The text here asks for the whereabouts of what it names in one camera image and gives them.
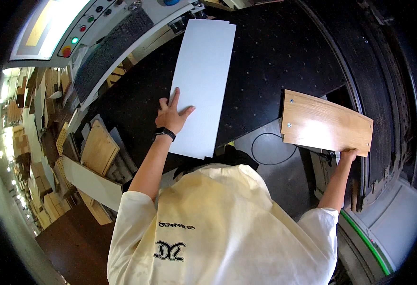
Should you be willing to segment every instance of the red button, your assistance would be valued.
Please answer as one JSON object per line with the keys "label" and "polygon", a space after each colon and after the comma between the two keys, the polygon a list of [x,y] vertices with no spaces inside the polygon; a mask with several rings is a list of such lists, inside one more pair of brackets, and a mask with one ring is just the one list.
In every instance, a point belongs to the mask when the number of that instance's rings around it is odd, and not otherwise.
{"label": "red button", "polygon": [[70,57],[71,56],[71,48],[67,47],[65,49],[63,49],[63,56],[64,57]]}

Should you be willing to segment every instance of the hand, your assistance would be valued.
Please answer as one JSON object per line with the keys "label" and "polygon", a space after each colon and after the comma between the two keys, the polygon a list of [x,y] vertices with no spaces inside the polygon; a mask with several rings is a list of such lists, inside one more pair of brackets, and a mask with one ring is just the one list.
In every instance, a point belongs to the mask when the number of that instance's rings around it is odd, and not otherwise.
{"label": "hand", "polygon": [[357,154],[359,153],[358,149],[346,149],[342,152],[340,152],[340,159],[346,160],[348,162],[353,162],[356,159]]}
{"label": "hand", "polygon": [[175,88],[175,96],[170,106],[167,105],[167,98],[159,99],[161,110],[158,110],[158,117],[154,120],[157,128],[165,127],[168,130],[171,130],[174,134],[181,131],[186,119],[196,108],[194,106],[190,106],[178,114],[177,104],[179,97],[180,88],[177,87]]}

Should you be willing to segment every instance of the black work table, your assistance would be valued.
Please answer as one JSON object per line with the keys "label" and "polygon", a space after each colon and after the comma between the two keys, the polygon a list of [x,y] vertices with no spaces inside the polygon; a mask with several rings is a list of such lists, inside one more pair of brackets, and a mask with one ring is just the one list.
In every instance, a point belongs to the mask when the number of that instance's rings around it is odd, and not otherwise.
{"label": "black work table", "polygon": [[[217,146],[277,119],[283,89],[321,97],[344,84],[330,46],[297,4],[253,6],[217,20],[237,25]],[[169,97],[182,39],[175,37],[141,60],[90,106],[84,120],[101,114],[109,130],[117,127],[138,166],[153,142],[158,100]],[[191,160],[169,154],[164,172]]]}

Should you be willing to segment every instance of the black cable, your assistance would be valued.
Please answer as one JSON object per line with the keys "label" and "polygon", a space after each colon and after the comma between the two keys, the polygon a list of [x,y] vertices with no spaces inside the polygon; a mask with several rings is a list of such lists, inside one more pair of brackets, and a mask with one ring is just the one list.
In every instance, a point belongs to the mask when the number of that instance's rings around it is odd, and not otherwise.
{"label": "black cable", "polygon": [[274,134],[274,133],[262,133],[262,134],[258,135],[258,136],[257,136],[257,137],[253,140],[253,143],[251,144],[251,155],[253,156],[254,160],[255,160],[255,161],[257,161],[257,163],[259,163],[259,164],[263,164],[263,165],[277,165],[277,164],[280,164],[280,163],[284,163],[286,160],[290,159],[290,158],[294,155],[294,153],[296,152],[296,150],[297,150],[297,145],[296,145],[296,148],[294,149],[294,151],[292,152],[292,154],[291,154],[288,158],[286,158],[285,160],[283,160],[283,161],[280,161],[280,162],[278,162],[278,163],[273,163],[273,164],[259,162],[259,161],[257,160],[257,158],[254,156],[253,146],[254,146],[255,141],[256,141],[256,140],[257,140],[260,136],[262,136],[263,134],[272,134],[272,135],[277,136],[277,137],[279,137],[280,139],[282,139],[280,135],[277,135],[277,134]]}

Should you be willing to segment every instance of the display screen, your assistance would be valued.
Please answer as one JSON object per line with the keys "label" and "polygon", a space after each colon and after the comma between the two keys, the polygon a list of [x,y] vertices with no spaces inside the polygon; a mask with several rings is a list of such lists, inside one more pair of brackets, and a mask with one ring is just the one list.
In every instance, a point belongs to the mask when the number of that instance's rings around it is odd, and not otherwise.
{"label": "display screen", "polygon": [[67,28],[89,1],[42,1],[21,30],[10,60],[50,60]]}

